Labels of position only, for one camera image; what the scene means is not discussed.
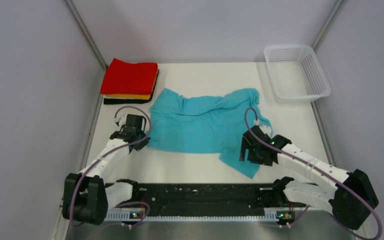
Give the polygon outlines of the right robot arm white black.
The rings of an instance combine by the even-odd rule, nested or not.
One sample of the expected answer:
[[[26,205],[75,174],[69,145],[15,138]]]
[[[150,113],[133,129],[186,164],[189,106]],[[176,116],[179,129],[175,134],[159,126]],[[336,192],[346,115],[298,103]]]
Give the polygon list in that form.
[[[351,230],[358,230],[371,215],[362,201],[372,209],[379,204],[371,181],[362,170],[350,172],[327,164],[282,135],[269,137],[257,125],[243,133],[239,160],[283,166],[305,177],[308,182],[288,176],[275,180],[274,202],[279,206],[292,202],[316,207]]]

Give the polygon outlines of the teal t-shirt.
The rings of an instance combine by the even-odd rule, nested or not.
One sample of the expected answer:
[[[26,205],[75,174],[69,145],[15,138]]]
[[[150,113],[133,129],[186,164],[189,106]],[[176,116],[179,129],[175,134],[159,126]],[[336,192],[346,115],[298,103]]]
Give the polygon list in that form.
[[[254,120],[271,126],[258,109],[254,88],[225,96],[186,98],[165,88],[150,107],[152,124],[148,147],[184,154],[219,154],[219,159],[252,179],[259,164],[239,161],[243,133]]]

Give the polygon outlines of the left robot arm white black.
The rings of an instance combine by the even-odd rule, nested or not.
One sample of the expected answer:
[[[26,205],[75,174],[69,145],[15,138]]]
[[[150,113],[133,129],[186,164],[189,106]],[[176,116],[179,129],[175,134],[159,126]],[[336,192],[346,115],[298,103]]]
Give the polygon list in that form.
[[[125,203],[134,207],[140,202],[138,183],[130,179],[109,182],[115,167],[132,151],[140,151],[150,141],[143,115],[125,114],[117,118],[119,130],[113,132],[94,161],[64,180],[62,216],[81,224],[100,225],[108,210]]]

